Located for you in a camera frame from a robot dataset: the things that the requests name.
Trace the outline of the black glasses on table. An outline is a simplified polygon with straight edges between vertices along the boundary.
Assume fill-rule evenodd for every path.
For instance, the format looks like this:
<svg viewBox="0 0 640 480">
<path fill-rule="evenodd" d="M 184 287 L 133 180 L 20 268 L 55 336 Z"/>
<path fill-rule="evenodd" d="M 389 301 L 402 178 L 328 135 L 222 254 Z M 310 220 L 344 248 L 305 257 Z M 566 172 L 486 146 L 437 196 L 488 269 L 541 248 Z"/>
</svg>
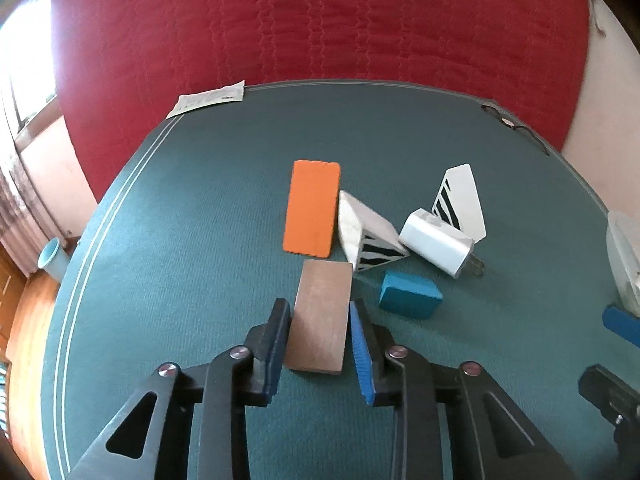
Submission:
<svg viewBox="0 0 640 480">
<path fill-rule="evenodd" d="M 536 133 L 532 128 L 529 128 L 528 125 L 524 124 L 524 122 L 521 122 L 515 115 L 500 106 L 498 103 L 492 101 L 483 101 L 480 103 L 480 108 L 484 110 L 485 113 L 491 115 L 493 118 L 496 118 L 498 122 L 501 122 L 509 129 L 527 136 L 538 146 L 538 148 L 541 149 L 541 151 L 545 155 L 551 155 L 550 148 L 548 148 L 547 142 L 538 133 Z"/>
</svg>

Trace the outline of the clear plastic bowl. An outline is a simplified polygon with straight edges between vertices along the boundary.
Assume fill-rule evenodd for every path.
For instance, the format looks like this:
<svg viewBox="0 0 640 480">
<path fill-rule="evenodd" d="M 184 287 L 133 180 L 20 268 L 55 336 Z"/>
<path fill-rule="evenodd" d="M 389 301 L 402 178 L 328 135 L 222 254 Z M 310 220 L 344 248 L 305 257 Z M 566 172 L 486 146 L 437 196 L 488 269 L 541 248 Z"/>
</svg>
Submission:
<svg viewBox="0 0 640 480">
<path fill-rule="evenodd" d="M 621 211 L 608 212 L 606 251 L 624 308 L 639 316 L 639 221 Z"/>
</svg>

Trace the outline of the white paper label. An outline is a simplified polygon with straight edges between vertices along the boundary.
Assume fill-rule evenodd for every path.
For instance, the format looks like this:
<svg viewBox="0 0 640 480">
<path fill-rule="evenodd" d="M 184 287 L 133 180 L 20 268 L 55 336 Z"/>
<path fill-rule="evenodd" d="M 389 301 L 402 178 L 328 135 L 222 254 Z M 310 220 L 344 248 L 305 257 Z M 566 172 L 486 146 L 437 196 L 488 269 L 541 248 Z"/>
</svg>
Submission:
<svg viewBox="0 0 640 480">
<path fill-rule="evenodd" d="M 229 84 L 214 90 L 208 90 L 192 94 L 182 94 L 178 96 L 178 101 L 166 118 L 173 118 L 178 115 L 199 110 L 203 107 L 224 104 L 228 102 L 242 102 L 244 99 L 245 81 L 241 80 L 236 84 Z"/>
</svg>

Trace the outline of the blue block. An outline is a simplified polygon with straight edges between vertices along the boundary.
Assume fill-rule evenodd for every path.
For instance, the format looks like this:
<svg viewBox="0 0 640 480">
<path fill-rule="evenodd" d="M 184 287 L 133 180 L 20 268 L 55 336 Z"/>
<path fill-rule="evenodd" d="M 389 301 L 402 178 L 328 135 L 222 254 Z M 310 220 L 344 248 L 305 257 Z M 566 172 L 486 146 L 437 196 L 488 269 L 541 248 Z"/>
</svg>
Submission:
<svg viewBox="0 0 640 480">
<path fill-rule="evenodd" d="M 378 307 L 386 312 L 426 320 L 442 303 L 442 292 L 429 278 L 387 271 L 384 275 Z"/>
</svg>

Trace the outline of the pink patterned curtain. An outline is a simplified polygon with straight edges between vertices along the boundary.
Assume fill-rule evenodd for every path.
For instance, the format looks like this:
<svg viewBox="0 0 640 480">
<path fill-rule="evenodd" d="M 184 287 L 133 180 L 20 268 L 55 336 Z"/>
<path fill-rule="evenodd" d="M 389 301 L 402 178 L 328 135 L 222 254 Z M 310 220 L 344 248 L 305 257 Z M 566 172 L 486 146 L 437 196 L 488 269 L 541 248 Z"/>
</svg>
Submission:
<svg viewBox="0 0 640 480">
<path fill-rule="evenodd" d="M 17 152 L 1 149 L 1 246 L 20 271 L 29 276 L 58 226 L 32 185 Z"/>
</svg>

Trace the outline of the white wedge block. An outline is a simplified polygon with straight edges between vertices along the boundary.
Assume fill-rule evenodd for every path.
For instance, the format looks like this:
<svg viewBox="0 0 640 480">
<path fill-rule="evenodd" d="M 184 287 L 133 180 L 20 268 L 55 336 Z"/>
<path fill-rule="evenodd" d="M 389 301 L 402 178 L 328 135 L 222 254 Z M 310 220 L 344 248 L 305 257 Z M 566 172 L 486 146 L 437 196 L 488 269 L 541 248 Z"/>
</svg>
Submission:
<svg viewBox="0 0 640 480">
<path fill-rule="evenodd" d="M 474 243 L 484 240 L 484 214 L 470 164 L 445 171 L 431 213 L 471 237 Z"/>
</svg>

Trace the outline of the grey striped wedge block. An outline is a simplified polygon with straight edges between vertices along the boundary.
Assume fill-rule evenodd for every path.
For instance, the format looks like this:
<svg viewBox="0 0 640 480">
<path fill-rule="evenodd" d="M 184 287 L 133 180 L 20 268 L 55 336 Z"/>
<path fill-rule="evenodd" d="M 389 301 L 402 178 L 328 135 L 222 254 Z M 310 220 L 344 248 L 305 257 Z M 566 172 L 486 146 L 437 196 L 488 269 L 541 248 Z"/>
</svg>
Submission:
<svg viewBox="0 0 640 480">
<path fill-rule="evenodd" d="M 338 193 L 338 238 L 355 273 L 408 257 L 394 226 L 355 196 Z"/>
</svg>

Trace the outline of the orange rectangular block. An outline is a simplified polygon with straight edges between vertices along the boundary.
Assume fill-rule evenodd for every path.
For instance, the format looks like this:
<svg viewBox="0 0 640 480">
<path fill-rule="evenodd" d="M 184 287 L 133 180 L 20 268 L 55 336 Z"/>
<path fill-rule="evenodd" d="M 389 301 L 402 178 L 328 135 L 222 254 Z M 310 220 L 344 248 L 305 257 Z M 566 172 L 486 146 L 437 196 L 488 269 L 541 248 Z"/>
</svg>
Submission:
<svg viewBox="0 0 640 480">
<path fill-rule="evenodd" d="M 282 243 L 286 252 L 329 257 L 340 177 L 341 166 L 337 162 L 294 162 Z"/>
</svg>

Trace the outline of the light blue cup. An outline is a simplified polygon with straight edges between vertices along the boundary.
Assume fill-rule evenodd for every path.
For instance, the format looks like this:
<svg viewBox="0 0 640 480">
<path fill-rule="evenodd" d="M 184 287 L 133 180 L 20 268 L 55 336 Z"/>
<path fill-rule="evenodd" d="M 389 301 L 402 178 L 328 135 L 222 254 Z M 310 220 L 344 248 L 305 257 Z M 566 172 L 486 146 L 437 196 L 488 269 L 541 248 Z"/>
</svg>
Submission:
<svg viewBox="0 0 640 480">
<path fill-rule="evenodd" d="M 68 258 L 61 240 L 55 237 L 42 248 L 37 266 L 39 270 L 43 270 L 50 278 L 61 284 L 69 263 L 70 258 Z"/>
</svg>

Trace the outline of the white power adapter plug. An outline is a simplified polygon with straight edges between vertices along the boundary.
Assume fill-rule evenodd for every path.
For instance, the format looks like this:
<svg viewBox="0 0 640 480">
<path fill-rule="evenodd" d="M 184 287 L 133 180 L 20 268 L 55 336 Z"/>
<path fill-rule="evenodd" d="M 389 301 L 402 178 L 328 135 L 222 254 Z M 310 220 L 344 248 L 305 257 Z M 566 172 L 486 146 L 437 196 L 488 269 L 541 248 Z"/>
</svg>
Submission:
<svg viewBox="0 0 640 480">
<path fill-rule="evenodd" d="M 399 240 L 452 278 L 463 271 L 479 278 L 485 273 L 485 263 L 474 255 L 474 240 L 425 209 L 408 215 Z"/>
</svg>

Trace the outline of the tan rectangular wooden block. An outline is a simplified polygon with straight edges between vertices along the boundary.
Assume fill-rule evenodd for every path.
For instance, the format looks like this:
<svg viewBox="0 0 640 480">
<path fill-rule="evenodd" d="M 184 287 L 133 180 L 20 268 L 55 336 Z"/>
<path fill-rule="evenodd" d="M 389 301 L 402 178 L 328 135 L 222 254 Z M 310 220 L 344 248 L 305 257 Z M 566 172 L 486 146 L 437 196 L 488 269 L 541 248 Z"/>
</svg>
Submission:
<svg viewBox="0 0 640 480">
<path fill-rule="evenodd" d="M 304 261 L 284 358 L 289 370 L 341 374 L 351 289 L 350 263 Z"/>
</svg>

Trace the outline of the red quilted sofa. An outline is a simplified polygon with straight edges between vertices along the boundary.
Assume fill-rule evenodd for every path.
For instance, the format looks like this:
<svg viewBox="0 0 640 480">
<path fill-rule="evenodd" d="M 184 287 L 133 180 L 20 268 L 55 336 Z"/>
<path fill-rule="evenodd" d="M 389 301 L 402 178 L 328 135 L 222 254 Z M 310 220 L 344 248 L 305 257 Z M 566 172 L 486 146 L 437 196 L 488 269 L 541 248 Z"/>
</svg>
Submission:
<svg viewBox="0 0 640 480">
<path fill-rule="evenodd" d="M 51 0 L 56 92 L 104 195 L 179 96 L 244 81 L 398 80 L 498 102 L 552 146 L 572 123 L 587 0 Z"/>
</svg>

